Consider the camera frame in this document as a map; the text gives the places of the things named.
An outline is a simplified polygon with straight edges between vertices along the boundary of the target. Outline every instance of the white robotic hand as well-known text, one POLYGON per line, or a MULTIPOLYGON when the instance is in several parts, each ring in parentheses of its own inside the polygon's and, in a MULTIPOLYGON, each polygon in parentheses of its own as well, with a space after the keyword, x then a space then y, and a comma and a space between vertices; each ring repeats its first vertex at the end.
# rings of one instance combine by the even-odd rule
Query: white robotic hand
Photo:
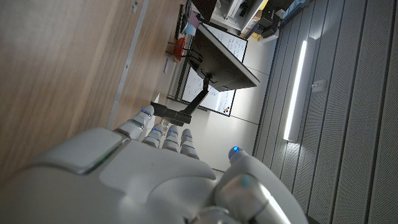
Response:
POLYGON ((2 223, 307 223, 292 194, 234 147, 216 180, 189 129, 156 124, 147 106, 114 131, 80 133, 35 158, 0 187, 2 223))

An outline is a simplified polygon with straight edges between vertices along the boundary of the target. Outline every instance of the cable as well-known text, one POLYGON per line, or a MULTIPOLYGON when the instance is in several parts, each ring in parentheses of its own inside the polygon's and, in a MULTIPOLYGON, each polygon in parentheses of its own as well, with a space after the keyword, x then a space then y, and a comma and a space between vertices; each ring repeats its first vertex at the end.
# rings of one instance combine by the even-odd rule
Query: cable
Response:
POLYGON ((173 43, 173 42, 168 42, 168 43, 169 43, 169 44, 174 44, 175 46, 177 46, 177 47, 179 47, 179 48, 181 48, 181 49, 183 49, 183 50, 195 52, 195 53, 198 54, 201 58, 203 58, 203 56, 201 55, 201 53, 199 53, 199 52, 197 52, 197 51, 195 51, 195 50, 192 50, 192 49, 185 49, 185 48, 183 48, 183 47, 181 47, 181 46, 179 46, 178 44, 173 43))
POLYGON ((192 56, 192 55, 177 55, 177 54, 175 54, 175 53, 173 53, 173 52, 168 52, 168 51, 166 51, 166 53, 168 53, 168 54, 170 54, 170 55, 174 55, 174 56, 177 56, 177 57, 191 57, 191 58, 194 58, 194 59, 196 59, 198 62, 200 62, 201 60, 199 60, 198 58, 196 58, 196 57, 194 57, 194 56, 192 56))

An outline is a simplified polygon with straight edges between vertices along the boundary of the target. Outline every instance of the black mount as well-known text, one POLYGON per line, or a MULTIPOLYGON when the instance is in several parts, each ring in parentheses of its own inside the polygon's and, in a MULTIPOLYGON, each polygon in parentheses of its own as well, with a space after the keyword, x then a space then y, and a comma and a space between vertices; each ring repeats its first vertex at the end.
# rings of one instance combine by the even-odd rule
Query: black mount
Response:
POLYGON ((154 116, 167 118, 172 124, 175 124, 177 126, 183 126, 184 123, 190 124, 192 113, 198 108, 199 104, 205 99, 205 97, 209 93, 209 81, 210 78, 208 76, 203 79, 202 91, 195 97, 195 99, 192 100, 192 102, 184 110, 175 111, 168 109, 164 105, 151 102, 150 104, 155 108, 154 116))

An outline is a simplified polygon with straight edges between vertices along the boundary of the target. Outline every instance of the whiteboard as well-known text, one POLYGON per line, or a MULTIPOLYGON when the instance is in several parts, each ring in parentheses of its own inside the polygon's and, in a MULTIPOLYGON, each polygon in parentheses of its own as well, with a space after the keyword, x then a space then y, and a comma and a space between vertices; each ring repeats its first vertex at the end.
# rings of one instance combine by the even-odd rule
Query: whiteboard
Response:
MULTIPOLYGON (((239 61, 243 61, 244 53, 248 42, 240 39, 232 34, 216 29, 212 26, 203 24, 217 39, 233 54, 239 61)), ((185 84, 182 100, 192 102, 192 100, 202 91, 203 79, 194 71, 190 69, 188 73, 187 82, 185 84)), ((232 106, 235 90, 219 92, 211 85, 208 88, 209 93, 206 98, 200 103, 200 106, 209 108, 211 110, 229 114, 232 106)))
POLYGON ((248 42, 232 34, 203 24, 239 61, 243 61, 248 42))

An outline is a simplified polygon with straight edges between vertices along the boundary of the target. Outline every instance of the wooden table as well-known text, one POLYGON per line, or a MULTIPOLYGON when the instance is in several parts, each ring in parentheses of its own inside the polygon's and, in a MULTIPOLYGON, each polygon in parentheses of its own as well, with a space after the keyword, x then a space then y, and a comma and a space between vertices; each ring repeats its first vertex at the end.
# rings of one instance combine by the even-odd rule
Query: wooden table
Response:
POLYGON ((116 127, 167 92, 165 50, 185 1, 0 2, 0 182, 70 136, 106 127, 145 1, 116 127))

